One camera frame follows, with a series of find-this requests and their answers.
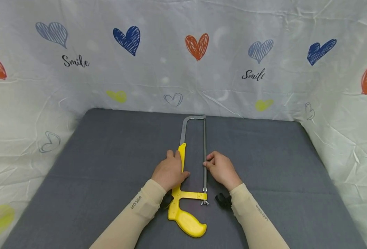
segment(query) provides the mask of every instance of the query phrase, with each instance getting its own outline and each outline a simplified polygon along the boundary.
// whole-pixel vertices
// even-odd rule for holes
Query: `arm sleeve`
[[[233,214],[243,227],[249,249],[289,248],[244,183],[229,194]]]
[[[90,249],[133,249],[143,228],[154,218],[166,191],[150,179]]]

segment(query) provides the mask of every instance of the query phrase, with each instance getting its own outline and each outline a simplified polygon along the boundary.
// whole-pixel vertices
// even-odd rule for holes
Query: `light blue heart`
[[[67,49],[67,30],[62,24],[52,22],[47,26],[46,24],[38,22],[35,24],[35,28],[44,39],[60,44]]]
[[[248,49],[248,55],[255,59],[258,63],[269,53],[273,47],[273,40],[266,40],[263,44],[261,42],[254,42]]]

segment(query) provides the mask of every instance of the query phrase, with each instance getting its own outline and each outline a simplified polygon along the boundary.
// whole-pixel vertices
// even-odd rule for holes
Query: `gray mat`
[[[89,110],[48,173],[4,249],[85,249],[123,210],[168,149],[177,149],[187,115]],[[202,121],[188,123],[184,191],[202,189]],[[233,162],[244,183],[291,249],[366,248],[300,124],[207,117],[208,151]],[[208,206],[181,209],[207,223],[187,236],[159,211],[136,248],[248,248],[232,211],[214,196],[227,191],[209,175]]]

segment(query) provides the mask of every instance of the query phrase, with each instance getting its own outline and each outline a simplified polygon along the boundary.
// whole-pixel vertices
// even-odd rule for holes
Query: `finger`
[[[181,176],[183,177],[183,181],[188,178],[190,176],[190,172],[189,171],[184,171],[181,173]]]
[[[206,167],[207,169],[212,168],[214,165],[211,162],[204,162],[203,166]]]
[[[179,152],[179,150],[175,152],[175,158],[181,159],[181,153]]]
[[[216,150],[211,152],[210,154],[207,155],[207,161],[210,161],[212,158],[216,157],[217,155],[219,155],[220,152],[217,152]]]
[[[167,158],[174,157],[174,152],[172,150],[167,150]]]

